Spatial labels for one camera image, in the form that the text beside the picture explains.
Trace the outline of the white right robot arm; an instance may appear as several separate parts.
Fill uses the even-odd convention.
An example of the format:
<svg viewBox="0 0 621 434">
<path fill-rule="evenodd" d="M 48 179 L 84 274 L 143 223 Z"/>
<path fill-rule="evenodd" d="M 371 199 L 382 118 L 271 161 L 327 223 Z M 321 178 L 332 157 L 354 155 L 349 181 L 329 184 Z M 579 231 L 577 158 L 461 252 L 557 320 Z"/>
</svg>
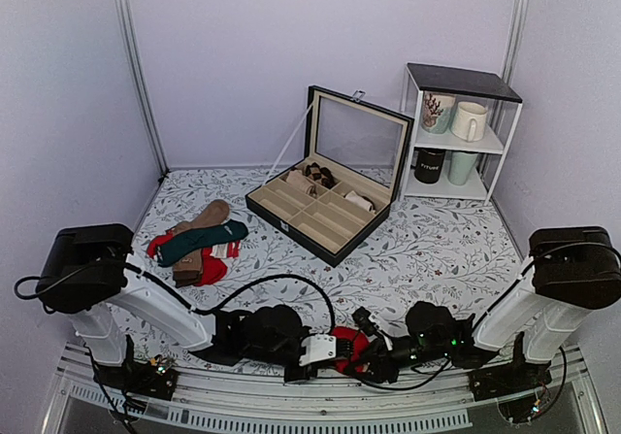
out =
<svg viewBox="0 0 621 434">
<path fill-rule="evenodd" d="M 620 298 L 620 253 L 600 226 L 542 228 L 510 287 L 480 316 L 458 319 L 444 306 L 416 302 L 405 337 L 391 337 L 358 309 L 356 324 L 371 338 L 348 371 L 371 383 L 394 383 L 403 368 L 444 358 L 476 373 L 509 341 L 518 351 L 502 383 L 521 391 L 593 311 Z"/>
</svg>

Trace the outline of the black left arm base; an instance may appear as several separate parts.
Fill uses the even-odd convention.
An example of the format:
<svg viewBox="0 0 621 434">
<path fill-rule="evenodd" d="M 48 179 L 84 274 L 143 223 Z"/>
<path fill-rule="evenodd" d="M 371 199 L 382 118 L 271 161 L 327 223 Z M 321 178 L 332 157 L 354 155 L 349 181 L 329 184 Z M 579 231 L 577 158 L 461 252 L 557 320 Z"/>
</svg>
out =
<svg viewBox="0 0 621 434">
<path fill-rule="evenodd" d="M 175 392 L 179 372 L 174 359 L 156 355 L 149 361 L 134 358 L 134 343 L 125 336 L 125 354 L 119 366 L 106 365 L 92 359 L 94 380 L 102 385 L 120 389 L 124 394 L 139 394 L 151 398 L 171 401 Z"/>
</svg>

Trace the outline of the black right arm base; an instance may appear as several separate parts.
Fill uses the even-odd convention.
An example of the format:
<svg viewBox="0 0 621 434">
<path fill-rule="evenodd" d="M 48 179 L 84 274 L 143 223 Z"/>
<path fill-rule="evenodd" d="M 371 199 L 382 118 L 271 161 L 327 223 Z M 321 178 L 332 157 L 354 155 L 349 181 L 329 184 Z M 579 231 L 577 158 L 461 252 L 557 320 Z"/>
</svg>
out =
<svg viewBox="0 0 621 434">
<path fill-rule="evenodd" d="M 498 405 L 500 414 L 513 425 L 529 424 L 547 414 L 557 403 L 566 384 L 568 374 L 567 355 L 563 348 L 563 374 L 554 396 L 547 386 L 552 382 L 550 362 L 528 363 L 523 354 L 525 333 L 520 332 L 514 340 L 512 360 L 509 363 L 481 368 L 468 373 L 469 389 L 475 401 L 488 400 L 530 390 L 528 399 L 515 399 Z"/>
</svg>

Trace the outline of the red and beige sock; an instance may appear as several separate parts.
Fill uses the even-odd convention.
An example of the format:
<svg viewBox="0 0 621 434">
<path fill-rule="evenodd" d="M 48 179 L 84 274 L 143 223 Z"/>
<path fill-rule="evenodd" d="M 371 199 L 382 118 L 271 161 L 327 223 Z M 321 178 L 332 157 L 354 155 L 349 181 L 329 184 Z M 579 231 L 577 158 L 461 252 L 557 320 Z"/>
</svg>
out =
<svg viewBox="0 0 621 434">
<path fill-rule="evenodd" d="M 360 359 L 370 345 L 369 338 L 360 329 L 345 326 L 335 327 L 331 335 L 337 338 L 336 371 L 343 375 L 351 373 L 352 370 L 347 370 L 347 367 Z"/>
</svg>

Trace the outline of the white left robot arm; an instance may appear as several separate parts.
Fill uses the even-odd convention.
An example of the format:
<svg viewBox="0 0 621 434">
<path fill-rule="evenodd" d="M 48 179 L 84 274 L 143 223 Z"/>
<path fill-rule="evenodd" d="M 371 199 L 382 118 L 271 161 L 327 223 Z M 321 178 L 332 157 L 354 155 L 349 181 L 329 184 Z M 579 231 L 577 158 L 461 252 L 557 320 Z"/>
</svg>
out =
<svg viewBox="0 0 621 434">
<path fill-rule="evenodd" d="M 145 375 L 132 358 L 130 341 L 114 323 L 112 305 L 209 363 L 233 366 L 251 359 L 277 364 L 287 380 L 297 381 L 334 356 L 335 337 L 312 334 L 288 306 L 254 312 L 194 307 L 145 269 L 131 240 L 131 230 L 118 223 L 62 229 L 35 288 L 36 299 L 70 317 L 95 361 L 122 388 L 137 388 Z"/>
</svg>

